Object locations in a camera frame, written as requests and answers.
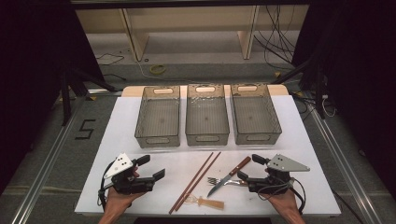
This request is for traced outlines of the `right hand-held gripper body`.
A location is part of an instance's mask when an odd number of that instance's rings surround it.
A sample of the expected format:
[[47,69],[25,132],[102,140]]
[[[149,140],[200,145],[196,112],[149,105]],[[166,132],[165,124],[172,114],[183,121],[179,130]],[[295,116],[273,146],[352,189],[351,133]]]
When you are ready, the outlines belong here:
[[281,154],[276,154],[265,164],[268,174],[265,178],[249,177],[250,192],[277,195],[285,193],[291,186],[290,172],[309,172],[310,168]]

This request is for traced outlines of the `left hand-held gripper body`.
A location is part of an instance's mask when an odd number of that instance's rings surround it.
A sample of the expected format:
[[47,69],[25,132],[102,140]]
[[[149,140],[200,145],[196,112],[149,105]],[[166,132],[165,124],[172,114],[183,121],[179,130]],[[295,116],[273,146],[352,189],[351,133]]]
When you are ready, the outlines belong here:
[[152,191],[155,180],[153,177],[136,177],[134,175],[137,159],[131,160],[126,153],[121,153],[109,164],[103,179],[109,179],[106,188],[113,187],[118,193],[132,194]]

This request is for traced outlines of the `knife with wooden handle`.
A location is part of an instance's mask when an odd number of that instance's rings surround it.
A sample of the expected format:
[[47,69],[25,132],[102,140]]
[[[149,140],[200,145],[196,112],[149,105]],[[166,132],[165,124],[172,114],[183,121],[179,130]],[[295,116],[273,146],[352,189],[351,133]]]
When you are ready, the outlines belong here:
[[245,165],[247,165],[251,161],[249,156],[245,157],[241,162],[239,162],[230,173],[224,176],[219,183],[217,183],[207,194],[206,198],[209,198],[212,194],[214,194],[218,189],[225,185],[225,183],[231,179],[233,175],[235,175],[238,171],[240,171]]

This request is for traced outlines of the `silver metal fork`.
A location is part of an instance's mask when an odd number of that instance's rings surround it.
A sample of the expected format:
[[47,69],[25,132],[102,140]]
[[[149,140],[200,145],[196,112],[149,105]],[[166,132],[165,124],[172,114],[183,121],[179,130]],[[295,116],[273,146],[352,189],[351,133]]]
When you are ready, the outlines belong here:
[[[211,185],[217,185],[219,182],[222,181],[222,178],[215,178],[215,177],[208,177],[207,182]],[[233,185],[233,186],[241,186],[246,187],[248,183],[243,180],[232,180],[229,179],[225,182],[225,185]]]

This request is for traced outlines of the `amber translucent plastic spoon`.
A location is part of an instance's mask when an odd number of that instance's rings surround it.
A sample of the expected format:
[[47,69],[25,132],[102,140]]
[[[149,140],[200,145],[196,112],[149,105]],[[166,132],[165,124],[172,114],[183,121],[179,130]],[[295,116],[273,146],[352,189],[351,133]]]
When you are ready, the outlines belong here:
[[224,202],[208,200],[203,197],[195,197],[194,195],[189,195],[185,200],[185,203],[196,203],[198,206],[207,206],[219,210],[223,210],[225,207]]

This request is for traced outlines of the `transparent grey plastic bin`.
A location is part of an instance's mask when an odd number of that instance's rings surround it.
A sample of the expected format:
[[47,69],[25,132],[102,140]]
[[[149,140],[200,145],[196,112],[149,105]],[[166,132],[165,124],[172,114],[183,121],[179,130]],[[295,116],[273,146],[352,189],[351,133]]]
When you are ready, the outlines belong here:
[[224,86],[190,84],[185,134],[189,146],[226,146],[230,134]]
[[143,90],[134,137],[142,148],[180,145],[180,87]]
[[267,84],[233,84],[231,106],[237,145],[276,143],[282,129]]

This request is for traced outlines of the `person's left hand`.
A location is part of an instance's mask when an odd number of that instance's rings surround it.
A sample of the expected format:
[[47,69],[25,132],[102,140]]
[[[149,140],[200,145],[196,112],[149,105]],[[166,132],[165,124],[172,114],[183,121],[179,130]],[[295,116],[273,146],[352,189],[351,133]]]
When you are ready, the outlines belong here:
[[132,205],[133,201],[143,195],[144,192],[125,195],[118,193],[114,188],[110,188],[107,193],[105,213],[107,215],[122,215]]

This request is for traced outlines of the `person's right hand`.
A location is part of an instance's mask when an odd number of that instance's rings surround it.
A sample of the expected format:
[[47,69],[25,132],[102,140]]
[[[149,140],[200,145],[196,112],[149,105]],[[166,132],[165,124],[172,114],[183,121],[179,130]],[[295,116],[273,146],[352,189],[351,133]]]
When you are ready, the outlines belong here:
[[270,195],[262,193],[262,197],[269,201],[275,210],[283,217],[289,215],[299,215],[295,194],[288,189],[283,194]]

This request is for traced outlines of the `white table cover sheet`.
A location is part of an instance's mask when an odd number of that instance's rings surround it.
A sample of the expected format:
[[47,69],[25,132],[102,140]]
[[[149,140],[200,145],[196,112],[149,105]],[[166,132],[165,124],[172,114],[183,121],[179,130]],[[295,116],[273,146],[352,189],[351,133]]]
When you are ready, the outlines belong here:
[[97,151],[85,186],[80,194],[76,212],[99,215],[103,209],[97,204],[100,182],[107,166],[122,152],[129,158],[150,155],[150,162],[138,168],[142,176],[165,170],[165,177],[155,183],[153,191],[135,201],[127,213],[132,216],[163,217],[187,187],[198,169],[210,159],[211,167],[205,177],[223,178],[240,161],[253,154],[264,158],[284,155],[309,167],[308,172],[296,172],[296,190],[306,193],[304,214],[311,217],[338,216],[340,209],[328,181],[323,174],[317,155],[308,138],[296,105],[288,95],[273,98],[282,134],[272,146],[238,146],[229,136],[225,147],[189,147],[184,139],[179,147],[141,148],[134,138],[140,107],[138,97],[120,97],[116,101],[102,142]]

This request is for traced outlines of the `black metal stand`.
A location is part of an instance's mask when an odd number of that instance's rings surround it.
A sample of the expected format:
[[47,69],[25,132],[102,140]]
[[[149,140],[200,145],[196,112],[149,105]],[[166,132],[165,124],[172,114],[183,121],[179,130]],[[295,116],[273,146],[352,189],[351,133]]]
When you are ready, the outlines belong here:
[[91,76],[77,68],[66,68],[61,74],[60,80],[64,109],[63,125],[65,125],[70,120],[72,115],[69,90],[72,90],[78,97],[86,97],[89,94],[89,91],[86,88],[84,82],[90,81],[91,83],[110,92],[121,91],[121,89],[107,84],[104,80]]
[[310,58],[304,63],[301,63],[297,67],[293,68],[286,75],[282,75],[273,81],[273,84],[281,84],[292,77],[302,74],[299,82],[299,87],[302,91],[313,90],[315,92],[315,109],[322,119],[325,118],[325,109],[322,106],[322,95],[323,91],[323,80],[324,75],[321,72],[318,58]]

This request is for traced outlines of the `yellow tape roll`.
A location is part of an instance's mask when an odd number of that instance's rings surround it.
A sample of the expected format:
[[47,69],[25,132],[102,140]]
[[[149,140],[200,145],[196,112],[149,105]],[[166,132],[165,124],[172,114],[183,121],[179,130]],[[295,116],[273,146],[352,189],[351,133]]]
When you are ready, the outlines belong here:
[[150,73],[153,75],[160,75],[164,73],[166,70],[166,67],[163,64],[155,64],[152,65],[149,69]]

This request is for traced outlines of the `light wooden shelf unit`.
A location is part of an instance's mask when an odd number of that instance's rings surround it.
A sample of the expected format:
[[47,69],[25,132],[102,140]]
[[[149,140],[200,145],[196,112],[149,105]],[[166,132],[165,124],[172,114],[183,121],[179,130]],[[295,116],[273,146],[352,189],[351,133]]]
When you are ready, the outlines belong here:
[[278,21],[282,31],[302,28],[307,5],[241,7],[164,7],[79,9],[78,19],[87,34],[125,34],[135,60],[143,57],[151,33],[237,33],[242,57],[250,58],[255,31],[270,31]]

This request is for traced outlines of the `dark curtain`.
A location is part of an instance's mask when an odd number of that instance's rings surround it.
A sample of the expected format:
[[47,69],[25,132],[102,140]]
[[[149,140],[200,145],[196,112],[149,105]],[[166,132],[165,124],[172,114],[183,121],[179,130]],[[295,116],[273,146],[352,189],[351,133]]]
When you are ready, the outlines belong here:
[[342,10],[320,67],[338,111],[396,200],[396,0],[308,1],[292,63],[313,54]]
[[0,194],[77,68],[103,77],[70,0],[0,0]]

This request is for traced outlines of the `aluminium floor rail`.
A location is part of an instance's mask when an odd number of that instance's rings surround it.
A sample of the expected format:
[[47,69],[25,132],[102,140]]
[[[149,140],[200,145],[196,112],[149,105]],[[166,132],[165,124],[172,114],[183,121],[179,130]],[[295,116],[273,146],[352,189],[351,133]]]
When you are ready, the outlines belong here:
[[335,160],[340,173],[345,179],[346,184],[348,185],[348,188],[353,195],[359,209],[361,210],[366,223],[383,224],[379,214],[375,210],[372,200],[353,171],[352,166],[347,161],[347,157],[344,155],[327,122],[321,118],[320,114],[312,105],[309,105],[308,108],[311,110],[313,120],[317,124],[318,129],[328,146],[328,149],[332,153],[332,157]]
[[7,224],[64,224],[80,219],[78,198],[120,94],[92,91],[72,101],[72,116],[49,120],[7,196],[21,198]]

